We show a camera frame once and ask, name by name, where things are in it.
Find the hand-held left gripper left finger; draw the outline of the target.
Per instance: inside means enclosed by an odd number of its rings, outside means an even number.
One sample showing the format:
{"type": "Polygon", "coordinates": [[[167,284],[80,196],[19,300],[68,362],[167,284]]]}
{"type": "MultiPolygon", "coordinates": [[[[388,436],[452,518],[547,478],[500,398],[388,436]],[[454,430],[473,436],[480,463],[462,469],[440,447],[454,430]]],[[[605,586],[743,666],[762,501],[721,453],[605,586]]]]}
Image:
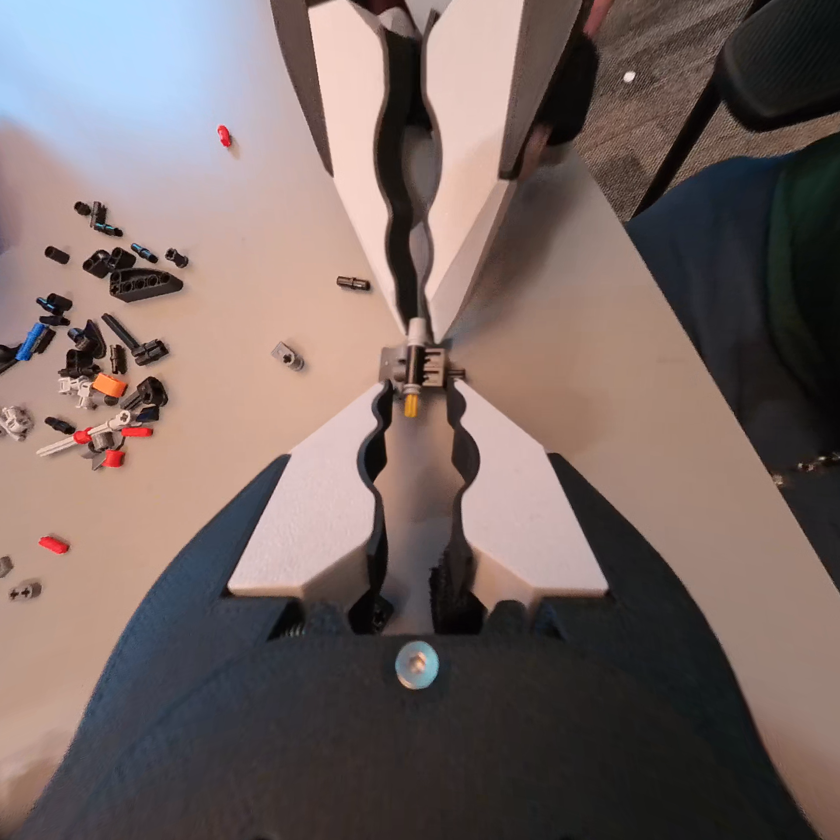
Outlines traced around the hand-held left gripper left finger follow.
{"type": "Polygon", "coordinates": [[[230,577],[237,596],[328,602],[358,634],[392,614],[384,505],[375,479],[386,464],[393,385],[377,383],[289,453],[230,577]]]}

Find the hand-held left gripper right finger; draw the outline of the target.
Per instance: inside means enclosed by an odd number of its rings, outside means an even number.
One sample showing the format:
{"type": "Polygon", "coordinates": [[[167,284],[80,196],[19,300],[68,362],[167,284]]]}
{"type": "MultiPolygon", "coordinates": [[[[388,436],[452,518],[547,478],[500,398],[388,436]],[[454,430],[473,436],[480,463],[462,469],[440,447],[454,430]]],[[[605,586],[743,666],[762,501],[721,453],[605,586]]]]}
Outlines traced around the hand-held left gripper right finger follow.
{"type": "Polygon", "coordinates": [[[477,634],[504,602],[602,598],[608,583],[546,448],[464,381],[447,389],[463,484],[446,545],[446,632],[477,634]]]}

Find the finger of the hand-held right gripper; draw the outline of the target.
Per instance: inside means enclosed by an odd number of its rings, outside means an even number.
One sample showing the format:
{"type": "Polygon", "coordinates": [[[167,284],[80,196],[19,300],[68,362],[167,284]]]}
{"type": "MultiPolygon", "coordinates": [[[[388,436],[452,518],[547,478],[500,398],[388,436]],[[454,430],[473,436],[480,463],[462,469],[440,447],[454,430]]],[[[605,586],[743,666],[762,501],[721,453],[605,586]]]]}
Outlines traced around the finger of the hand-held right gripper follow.
{"type": "Polygon", "coordinates": [[[376,286],[407,334],[418,303],[403,140],[418,43],[355,2],[312,5],[308,15],[332,178],[376,286]]]}
{"type": "Polygon", "coordinates": [[[463,310],[511,199],[499,169],[522,7],[451,2],[426,38],[423,93],[441,154],[424,287],[436,342],[463,310]]]}

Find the yellow axle lego assembly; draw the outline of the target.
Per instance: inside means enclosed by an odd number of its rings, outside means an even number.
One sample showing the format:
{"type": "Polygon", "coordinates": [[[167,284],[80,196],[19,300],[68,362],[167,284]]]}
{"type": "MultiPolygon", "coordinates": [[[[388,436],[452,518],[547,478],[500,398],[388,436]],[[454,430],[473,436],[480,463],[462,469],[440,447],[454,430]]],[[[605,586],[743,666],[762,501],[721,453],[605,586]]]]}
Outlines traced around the yellow axle lego assembly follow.
{"type": "Polygon", "coordinates": [[[465,378],[466,370],[452,361],[443,346],[402,344],[381,350],[380,379],[392,383],[406,418],[418,416],[425,390],[445,389],[450,381],[465,378]]]}

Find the pile of lego pieces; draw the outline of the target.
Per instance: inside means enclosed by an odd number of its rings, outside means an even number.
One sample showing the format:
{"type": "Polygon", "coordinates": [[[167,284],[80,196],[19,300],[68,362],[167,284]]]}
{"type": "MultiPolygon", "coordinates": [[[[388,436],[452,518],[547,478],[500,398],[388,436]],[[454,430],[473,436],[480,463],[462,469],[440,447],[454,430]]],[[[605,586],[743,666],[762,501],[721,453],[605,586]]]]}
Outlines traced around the pile of lego pieces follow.
{"type": "MultiPolygon", "coordinates": [[[[109,294],[109,278],[114,270],[164,270],[157,267],[158,262],[158,256],[148,248],[130,243],[127,247],[99,248],[83,260],[81,267],[90,277],[107,281],[109,294]]],[[[159,420],[160,410],[169,401],[165,386],[152,375],[129,392],[125,378],[128,364],[131,361],[143,369],[165,359],[169,348],[161,339],[137,340],[118,318],[107,312],[100,319],[73,325],[68,317],[74,307],[73,300],[56,292],[37,297],[35,304],[41,314],[24,339],[2,344],[2,373],[46,352],[58,330],[66,329],[70,347],[64,365],[57,372],[58,393],[73,398],[81,411],[92,412],[100,406],[114,410],[110,419],[86,427],[57,416],[46,416],[44,424],[58,432],[61,439],[38,449],[36,456],[47,458],[77,450],[93,469],[121,467],[125,440],[151,437],[152,424],[159,420]]]]}

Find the black triangular lego beam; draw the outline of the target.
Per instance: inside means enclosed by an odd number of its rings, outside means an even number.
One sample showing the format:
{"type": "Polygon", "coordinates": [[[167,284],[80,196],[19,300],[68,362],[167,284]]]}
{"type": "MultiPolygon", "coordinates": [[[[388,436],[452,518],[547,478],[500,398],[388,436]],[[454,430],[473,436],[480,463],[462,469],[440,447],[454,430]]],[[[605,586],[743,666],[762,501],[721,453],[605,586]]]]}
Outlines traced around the black triangular lego beam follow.
{"type": "Polygon", "coordinates": [[[171,295],[183,289],[183,281],[159,269],[117,269],[111,273],[108,292],[122,302],[136,302],[171,295]]]}

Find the person's right hand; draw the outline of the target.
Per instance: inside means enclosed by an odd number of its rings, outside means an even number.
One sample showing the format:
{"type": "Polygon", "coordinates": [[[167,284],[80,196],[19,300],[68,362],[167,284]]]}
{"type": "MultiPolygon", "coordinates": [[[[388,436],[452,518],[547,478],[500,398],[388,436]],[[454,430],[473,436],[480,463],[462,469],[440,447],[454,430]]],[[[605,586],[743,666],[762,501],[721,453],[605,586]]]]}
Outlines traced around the person's right hand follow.
{"type": "Polygon", "coordinates": [[[576,139],[592,105],[600,53],[597,36],[614,1],[594,1],[556,67],[521,158],[518,178],[527,180],[550,153],[576,139]]]}

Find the black mesh chair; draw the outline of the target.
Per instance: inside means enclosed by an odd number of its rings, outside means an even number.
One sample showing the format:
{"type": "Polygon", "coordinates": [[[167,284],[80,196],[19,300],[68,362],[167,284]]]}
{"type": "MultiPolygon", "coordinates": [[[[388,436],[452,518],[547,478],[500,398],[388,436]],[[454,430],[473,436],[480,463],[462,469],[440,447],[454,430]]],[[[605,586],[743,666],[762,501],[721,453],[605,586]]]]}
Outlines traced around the black mesh chair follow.
{"type": "Polygon", "coordinates": [[[712,76],[637,205],[669,189],[720,105],[746,130],[765,133],[839,110],[839,2],[752,2],[721,47],[712,76]]]}

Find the person's legs blue pants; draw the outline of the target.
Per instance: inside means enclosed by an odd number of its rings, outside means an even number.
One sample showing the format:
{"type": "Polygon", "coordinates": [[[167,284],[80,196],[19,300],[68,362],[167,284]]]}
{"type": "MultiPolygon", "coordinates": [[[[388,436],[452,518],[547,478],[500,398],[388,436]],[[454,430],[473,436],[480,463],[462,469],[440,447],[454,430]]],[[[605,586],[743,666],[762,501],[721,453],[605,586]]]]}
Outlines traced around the person's legs blue pants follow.
{"type": "Polygon", "coordinates": [[[766,314],[770,210],[795,154],[737,157],[691,176],[625,229],[835,586],[838,419],[782,361],[766,314]]]}

